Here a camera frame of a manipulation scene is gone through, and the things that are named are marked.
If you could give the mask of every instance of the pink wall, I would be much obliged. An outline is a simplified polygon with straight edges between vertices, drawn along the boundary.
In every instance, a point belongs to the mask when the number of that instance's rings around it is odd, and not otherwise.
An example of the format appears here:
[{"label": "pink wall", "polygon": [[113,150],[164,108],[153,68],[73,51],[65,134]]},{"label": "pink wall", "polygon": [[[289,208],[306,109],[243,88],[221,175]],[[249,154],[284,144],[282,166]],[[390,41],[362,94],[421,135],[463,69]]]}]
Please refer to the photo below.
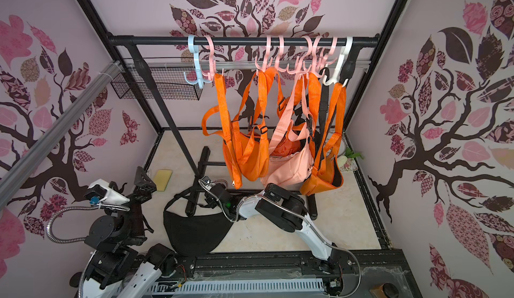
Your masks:
[{"label": "pink wall", "polygon": [[[241,9],[243,1],[235,0],[234,5],[229,0],[207,0],[200,1],[199,3],[196,3],[194,0],[92,0],[93,5],[105,21],[106,27],[110,32],[116,35],[140,36],[170,36],[170,32],[173,32],[174,36],[187,36],[189,34],[201,36],[205,32],[215,36],[223,36],[222,28],[216,31],[216,27],[222,27],[220,23],[222,22],[227,27],[226,36],[243,36],[244,28],[249,36],[255,37],[259,35],[259,24],[263,20],[268,20],[271,21],[269,29],[263,31],[263,33],[271,33],[275,36],[283,34],[285,37],[292,37],[294,31],[294,36],[299,37],[308,33],[299,31],[304,29],[309,20],[317,17],[321,19],[314,30],[309,30],[310,33],[324,34],[328,32],[329,36],[338,37],[372,37],[381,32],[394,3],[394,0],[249,0],[253,7],[256,6],[254,11],[255,19],[251,16],[243,17],[240,14],[237,19],[242,27],[235,22],[235,19],[230,20],[230,17],[225,16],[226,20],[223,20],[220,15],[217,15],[219,12],[236,14],[236,7]],[[170,8],[170,5],[174,7],[175,13]],[[274,18],[265,18],[267,12],[270,12],[270,7],[274,10]],[[288,10],[284,10],[286,7],[289,7],[288,9],[291,12],[289,15],[284,13]],[[297,14],[304,8],[307,8],[305,10],[306,14],[301,18],[302,14],[300,13],[299,26],[296,26]],[[186,11],[188,20],[194,21],[197,26],[195,31],[187,27],[182,29],[180,27],[182,25],[181,20],[179,20],[180,25],[176,23],[177,14],[181,15],[182,13],[180,9]],[[140,45],[139,49],[145,57],[180,57],[185,52],[188,52],[185,47],[178,48],[158,45]],[[243,52],[241,57],[237,56],[236,54],[239,49],[235,49],[231,54],[228,54],[228,47],[222,49],[223,51],[218,53],[227,57],[228,60],[236,61],[239,58],[244,61],[252,60],[252,57],[249,57],[245,52]],[[256,47],[251,48],[250,51],[255,52]],[[369,58],[371,51],[371,49],[364,49],[360,58]],[[122,49],[122,53],[125,57],[130,57],[124,49]],[[263,48],[260,48],[260,57],[262,56]],[[155,61],[178,60],[148,60],[148,62]],[[356,70],[348,86],[349,99],[353,95],[362,73],[362,70]],[[228,76],[236,78],[235,70],[229,72]],[[237,112],[237,108],[241,103],[241,96],[237,92],[237,88],[240,85],[244,88],[248,80],[249,78],[245,77],[241,83],[236,82],[235,86],[227,90],[230,112]],[[292,81],[287,81],[285,90],[291,90],[291,88]],[[275,86],[270,93],[270,100],[274,99],[276,95],[277,89]],[[256,88],[255,91],[250,93],[250,96],[255,100]],[[168,126],[160,115],[157,105],[152,100],[149,103],[155,109],[161,124]],[[178,126],[197,127],[200,126],[205,112],[217,104],[215,89],[211,85],[207,85],[202,92],[200,101],[166,100],[166,104]],[[267,114],[270,116],[270,119],[267,121],[269,125],[275,125],[278,121],[273,111],[273,104],[274,101],[270,102],[270,109],[267,111]],[[208,125],[221,125],[219,117],[213,117]]]},{"label": "pink wall", "polygon": [[[3,176],[110,58],[75,0],[1,2]],[[3,296],[74,294],[69,278],[83,269],[91,248],[84,243],[53,243],[43,235],[43,226],[53,212],[81,201],[87,185],[96,179],[127,183],[128,194],[136,166],[144,164],[155,138],[137,102],[119,100],[109,85],[0,212]],[[55,223],[56,234],[84,236],[100,214],[67,213]]]},{"label": "pink wall", "polygon": [[411,0],[348,129],[424,297],[511,297],[514,0]]}]

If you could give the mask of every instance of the black fabric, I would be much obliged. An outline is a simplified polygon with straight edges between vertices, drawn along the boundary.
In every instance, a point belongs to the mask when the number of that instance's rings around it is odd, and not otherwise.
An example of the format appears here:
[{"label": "black fabric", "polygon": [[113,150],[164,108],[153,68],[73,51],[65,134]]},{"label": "black fabric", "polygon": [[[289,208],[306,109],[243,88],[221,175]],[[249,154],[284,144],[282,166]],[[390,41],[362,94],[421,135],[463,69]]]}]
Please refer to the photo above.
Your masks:
[{"label": "black fabric", "polygon": [[164,207],[164,228],[171,246],[181,255],[199,256],[214,250],[232,227],[223,213],[182,217],[166,211],[176,200],[186,198],[189,189],[176,194]]}]

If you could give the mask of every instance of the light blue hanger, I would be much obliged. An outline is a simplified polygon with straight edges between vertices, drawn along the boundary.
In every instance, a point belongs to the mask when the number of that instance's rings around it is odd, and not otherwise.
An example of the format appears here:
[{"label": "light blue hanger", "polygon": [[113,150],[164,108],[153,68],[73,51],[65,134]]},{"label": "light blue hanger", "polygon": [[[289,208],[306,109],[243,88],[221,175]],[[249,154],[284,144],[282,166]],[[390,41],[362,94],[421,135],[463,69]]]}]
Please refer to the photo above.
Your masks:
[{"label": "light blue hanger", "polygon": [[203,78],[202,67],[200,66],[200,53],[199,53],[198,45],[193,44],[194,37],[195,37],[194,35],[188,36],[188,47],[189,47],[189,51],[193,54],[194,69],[196,71],[196,81],[190,82],[186,76],[186,72],[184,72],[184,79],[186,80],[187,83],[189,83],[191,85],[195,85],[198,83],[198,86],[200,87],[200,89],[203,89],[204,83],[211,83],[212,81],[207,81]]}]

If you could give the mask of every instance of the yellow sponge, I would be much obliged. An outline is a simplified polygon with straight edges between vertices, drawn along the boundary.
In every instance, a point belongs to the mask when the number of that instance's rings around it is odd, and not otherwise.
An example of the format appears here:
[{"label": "yellow sponge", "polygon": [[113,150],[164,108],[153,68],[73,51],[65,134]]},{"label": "yellow sponge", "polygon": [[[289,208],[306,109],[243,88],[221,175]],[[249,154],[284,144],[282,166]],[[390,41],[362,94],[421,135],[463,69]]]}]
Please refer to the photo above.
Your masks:
[{"label": "yellow sponge", "polygon": [[157,186],[157,191],[164,191],[166,190],[166,186],[168,185],[168,181],[171,178],[171,173],[173,173],[172,170],[157,170],[157,173],[155,173],[153,181],[155,185]]}]

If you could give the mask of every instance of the wire mesh basket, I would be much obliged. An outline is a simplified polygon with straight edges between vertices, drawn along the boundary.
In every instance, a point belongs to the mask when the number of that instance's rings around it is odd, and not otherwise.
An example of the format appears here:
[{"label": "wire mesh basket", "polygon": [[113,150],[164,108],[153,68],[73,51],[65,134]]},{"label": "wire mesh basket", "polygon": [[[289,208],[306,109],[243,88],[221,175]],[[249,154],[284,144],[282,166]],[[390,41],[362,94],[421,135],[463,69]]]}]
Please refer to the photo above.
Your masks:
[{"label": "wire mesh basket", "polygon": [[[120,73],[111,82],[112,87],[120,99],[145,98],[153,99],[154,96],[146,87],[145,81],[139,76],[133,67],[128,68],[132,78],[127,81],[129,74]],[[196,73],[194,67],[150,67],[152,76],[157,84],[162,98],[171,100],[199,100],[202,89],[198,84],[188,84],[184,78],[184,72],[188,80],[194,81]]]}]

